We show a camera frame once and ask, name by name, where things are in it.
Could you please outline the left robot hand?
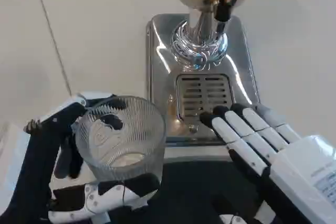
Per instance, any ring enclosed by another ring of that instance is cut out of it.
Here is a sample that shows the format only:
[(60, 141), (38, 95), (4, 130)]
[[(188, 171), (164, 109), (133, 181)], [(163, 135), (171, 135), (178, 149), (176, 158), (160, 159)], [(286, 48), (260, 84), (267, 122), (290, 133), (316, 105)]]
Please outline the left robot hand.
[(108, 222), (159, 190), (164, 116), (131, 95), (84, 92), (1, 130), (1, 223)]

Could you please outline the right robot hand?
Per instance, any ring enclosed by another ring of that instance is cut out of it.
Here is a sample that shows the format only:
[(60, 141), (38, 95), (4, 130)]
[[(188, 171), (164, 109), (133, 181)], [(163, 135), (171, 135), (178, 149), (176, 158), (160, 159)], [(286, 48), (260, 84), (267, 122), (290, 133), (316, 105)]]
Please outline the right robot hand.
[(216, 106), (199, 119), (283, 223), (335, 223), (335, 147), (326, 138), (300, 136), (262, 104)]

